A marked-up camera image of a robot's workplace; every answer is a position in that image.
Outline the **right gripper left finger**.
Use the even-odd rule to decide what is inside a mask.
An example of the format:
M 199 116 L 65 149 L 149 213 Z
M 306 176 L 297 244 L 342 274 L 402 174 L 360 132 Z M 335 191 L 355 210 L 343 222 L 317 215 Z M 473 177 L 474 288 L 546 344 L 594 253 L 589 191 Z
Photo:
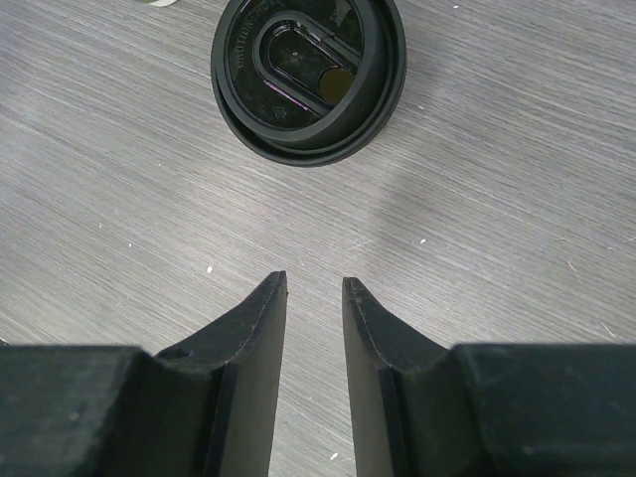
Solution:
M 287 307 L 271 272 L 156 355 L 133 346 L 1 349 L 5 476 L 264 476 Z

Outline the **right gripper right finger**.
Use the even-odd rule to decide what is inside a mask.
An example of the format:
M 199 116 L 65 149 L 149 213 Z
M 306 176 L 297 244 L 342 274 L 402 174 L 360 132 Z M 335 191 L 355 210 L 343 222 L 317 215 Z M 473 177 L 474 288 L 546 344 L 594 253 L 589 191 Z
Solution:
M 342 284 L 356 470 L 361 476 L 631 476 L 629 344 L 444 348 Z

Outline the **black cup lid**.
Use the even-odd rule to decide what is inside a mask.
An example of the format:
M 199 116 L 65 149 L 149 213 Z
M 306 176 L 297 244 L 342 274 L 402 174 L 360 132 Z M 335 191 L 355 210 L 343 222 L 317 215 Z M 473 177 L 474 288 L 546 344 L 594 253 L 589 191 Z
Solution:
M 234 135 L 292 167 L 343 160 L 386 126 L 407 70 L 393 1 L 231 1 L 211 81 Z

